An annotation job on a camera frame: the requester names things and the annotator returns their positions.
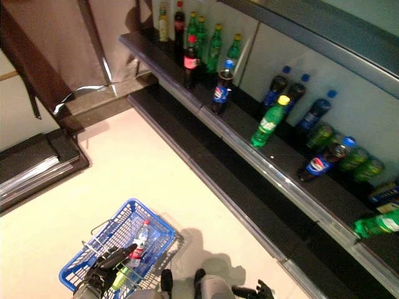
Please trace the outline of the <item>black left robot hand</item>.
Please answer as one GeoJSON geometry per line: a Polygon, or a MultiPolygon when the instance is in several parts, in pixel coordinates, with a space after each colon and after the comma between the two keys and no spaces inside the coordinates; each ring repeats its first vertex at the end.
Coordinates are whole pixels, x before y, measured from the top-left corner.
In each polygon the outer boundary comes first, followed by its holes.
{"type": "Polygon", "coordinates": [[[99,256],[75,289],[74,298],[102,298],[116,279],[117,266],[126,261],[136,248],[137,244],[126,248],[112,247],[99,256]]]}

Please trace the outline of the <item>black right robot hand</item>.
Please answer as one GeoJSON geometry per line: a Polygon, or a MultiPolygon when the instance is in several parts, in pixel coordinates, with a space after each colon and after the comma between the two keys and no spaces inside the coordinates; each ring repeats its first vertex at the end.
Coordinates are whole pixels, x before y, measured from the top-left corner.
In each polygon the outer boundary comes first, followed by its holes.
{"type": "Polygon", "coordinates": [[[257,281],[255,289],[239,287],[233,285],[231,290],[234,295],[246,299],[275,299],[274,291],[269,288],[262,280],[257,281]]]}

